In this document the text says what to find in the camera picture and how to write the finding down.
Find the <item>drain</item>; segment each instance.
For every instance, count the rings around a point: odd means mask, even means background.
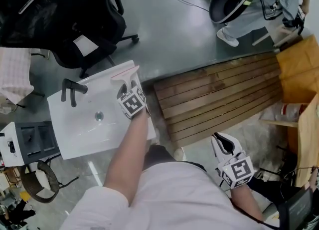
[[[98,122],[101,122],[104,118],[104,115],[101,111],[98,111],[95,113],[95,120]]]

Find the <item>white shirt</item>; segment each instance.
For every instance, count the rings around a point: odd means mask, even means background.
[[[162,163],[142,173],[132,205],[121,193],[88,189],[60,230],[262,230],[235,210],[199,167]]]

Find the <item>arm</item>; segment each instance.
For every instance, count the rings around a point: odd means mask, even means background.
[[[131,121],[112,158],[104,186],[88,189],[60,230],[109,229],[112,219],[127,208],[135,196],[144,164],[147,133],[148,116],[143,109]]]
[[[249,187],[242,185],[230,190],[232,202],[244,212],[257,220],[264,221],[263,214],[253,197]]]
[[[309,13],[309,4],[310,4],[310,0],[303,0],[303,3],[301,5],[301,9],[305,14]]]
[[[134,199],[143,169],[148,133],[148,116],[145,108],[135,116],[122,143],[112,158],[104,187],[116,190],[129,201]]]
[[[9,220],[9,213],[8,213],[8,209],[7,208],[5,208],[5,210],[4,210],[4,218],[6,220]]]

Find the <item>wooden pallet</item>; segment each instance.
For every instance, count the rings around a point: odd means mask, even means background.
[[[172,141],[183,147],[225,130],[282,97],[273,53],[219,63],[154,84]]]

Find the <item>concrete floor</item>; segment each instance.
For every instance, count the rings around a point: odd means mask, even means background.
[[[122,1],[126,10],[125,15],[128,16],[126,17],[128,31],[137,28],[140,43],[136,45],[130,44],[129,41],[119,43],[112,58],[116,64],[127,60],[134,60],[136,65],[139,64],[139,76],[144,84],[197,67],[272,50],[272,42],[269,39],[264,40],[258,46],[251,46],[252,41],[262,35],[262,30],[241,38],[239,47],[229,47],[224,42],[217,40],[215,34],[220,27],[215,27],[211,23],[207,12],[176,0]],[[208,8],[210,0],[187,1]],[[109,67],[110,64],[107,61],[102,61],[88,73],[94,74]],[[52,54],[49,60],[39,56],[32,57],[30,73],[31,84],[34,85],[36,91],[45,93],[46,97],[61,89],[64,78],[79,80],[79,70],[60,67]],[[147,99],[154,125],[160,132],[160,143],[172,153],[173,147],[152,89],[147,90]],[[21,104],[26,105],[27,108],[18,108],[14,113],[1,115],[0,123],[50,120],[46,98],[29,95]],[[252,148],[254,161],[260,166],[261,158],[267,158],[267,162],[272,160],[272,156],[276,153],[272,149],[269,150],[268,146],[272,148],[276,142],[271,139],[274,135],[274,132],[269,131],[271,127],[258,128],[255,123],[257,118],[258,116],[244,122],[243,126],[246,127],[235,128],[233,135],[240,139],[247,148]],[[209,155],[207,140],[203,140],[199,145],[188,146],[185,153],[190,160],[202,163],[214,175],[215,162],[213,158],[207,156]],[[61,182],[68,182],[75,176],[79,176],[80,179],[62,189],[56,199],[49,204],[40,204],[31,200],[30,203],[35,208],[37,215],[27,220],[29,228],[31,230],[36,227],[45,230],[59,229],[85,190],[103,183],[113,154],[114,150],[66,161],[61,158],[53,160],[52,169]]]
[[[205,9],[210,0],[186,0]],[[208,12],[177,0],[122,0],[127,33],[138,33],[140,42],[120,42],[112,55],[116,64],[133,60],[140,65],[140,80],[152,81],[218,62],[273,50],[270,38],[256,46],[252,42],[266,33],[254,31],[230,47],[216,37]],[[100,62],[89,73],[109,67]]]

